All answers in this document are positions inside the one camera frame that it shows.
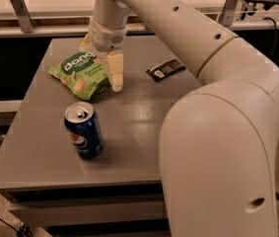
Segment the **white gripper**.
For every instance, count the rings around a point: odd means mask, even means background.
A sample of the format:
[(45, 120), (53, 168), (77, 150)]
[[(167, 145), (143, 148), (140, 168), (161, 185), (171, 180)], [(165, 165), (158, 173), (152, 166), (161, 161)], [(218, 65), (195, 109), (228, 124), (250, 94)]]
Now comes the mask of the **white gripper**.
[(93, 45), (100, 52), (109, 52), (105, 60), (106, 73), (114, 92), (119, 92), (123, 87), (123, 54), (119, 49), (123, 47), (126, 33), (125, 28), (109, 29), (92, 17), (89, 23), (89, 33), (85, 34), (80, 43), (81, 50), (90, 50)]

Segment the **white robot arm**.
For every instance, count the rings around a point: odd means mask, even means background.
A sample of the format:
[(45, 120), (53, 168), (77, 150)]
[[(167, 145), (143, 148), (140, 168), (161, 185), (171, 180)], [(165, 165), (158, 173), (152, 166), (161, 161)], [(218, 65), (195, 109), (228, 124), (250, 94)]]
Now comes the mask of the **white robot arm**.
[(96, 0), (89, 41), (115, 91), (131, 12), (202, 84), (173, 105), (160, 132), (172, 237), (278, 237), (279, 68), (179, 0)]

